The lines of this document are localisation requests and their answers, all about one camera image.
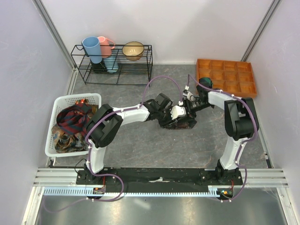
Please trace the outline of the brown floral tie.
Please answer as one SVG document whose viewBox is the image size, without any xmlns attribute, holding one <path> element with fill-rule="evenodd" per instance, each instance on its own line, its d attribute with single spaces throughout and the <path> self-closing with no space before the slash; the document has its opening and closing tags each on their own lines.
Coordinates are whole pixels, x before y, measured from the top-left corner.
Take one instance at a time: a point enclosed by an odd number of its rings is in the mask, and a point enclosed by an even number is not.
<svg viewBox="0 0 300 225">
<path fill-rule="evenodd" d="M 179 117 L 175 122 L 168 126 L 170 130 L 192 129 L 197 121 L 192 117 Z"/>
</svg>

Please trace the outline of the green tie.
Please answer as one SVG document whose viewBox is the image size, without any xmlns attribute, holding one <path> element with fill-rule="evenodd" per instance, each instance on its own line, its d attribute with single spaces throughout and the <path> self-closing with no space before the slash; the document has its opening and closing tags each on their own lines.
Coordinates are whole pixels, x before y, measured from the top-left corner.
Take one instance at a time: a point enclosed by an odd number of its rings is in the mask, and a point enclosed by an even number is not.
<svg viewBox="0 0 300 225">
<path fill-rule="evenodd" d="M 213 88 L 212 80 L 209 77 L 202 77 L 199 79 L 199 83 L 209 89 Z"/>
</svg>

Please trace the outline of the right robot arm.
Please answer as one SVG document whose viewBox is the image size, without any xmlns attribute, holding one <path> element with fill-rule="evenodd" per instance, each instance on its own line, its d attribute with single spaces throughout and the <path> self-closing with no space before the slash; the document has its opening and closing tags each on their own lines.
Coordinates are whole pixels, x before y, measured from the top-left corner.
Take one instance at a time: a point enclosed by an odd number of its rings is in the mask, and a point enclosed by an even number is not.
<svg viewBox="0 0 300 225">
<path fill-rule="evenodd" d="M 249 141 L 256 138 L 259 123 L 253 99 L 240 98 L 223 90 L 215 90 L 202 84 L 197 85 L 198 96 L 193 95 L 186 86 L 183 97 L 186 111 L 190 115 L 207 108 L 217 106 L 224 110 L 224 126 L 228 136 L 224 153 L 214 170 L 200 170 L 202 183 L 217 185 L 242 185 L 240 157 Z"/>
</svg>

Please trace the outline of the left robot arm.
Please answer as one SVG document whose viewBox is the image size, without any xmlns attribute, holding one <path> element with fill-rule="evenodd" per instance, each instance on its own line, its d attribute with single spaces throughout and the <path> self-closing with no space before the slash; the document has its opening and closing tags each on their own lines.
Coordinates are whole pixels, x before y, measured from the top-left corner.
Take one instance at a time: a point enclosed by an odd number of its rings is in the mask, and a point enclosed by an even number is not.
<svg viewBox="0 0 300 225">
<path fill-rule="evenodd" d="M 159 94 L 156 99 L 142 101 L 131 107 L 115 108 L 110 107 L 109 104 L 102 105 L 86 124 L 85 141 L 89 148 L 86 162 L 89 169 L 87 180 L 92 184 L 99 184 L 102 181 L 101 170 L 104 168 L 106 147 L 114 140 L 121 126 L 149 120 L 158 120 L 170 125 L 185 115 L 183 101 L 173 106 L 169 97 L 163 93 Z"/>
</svg>

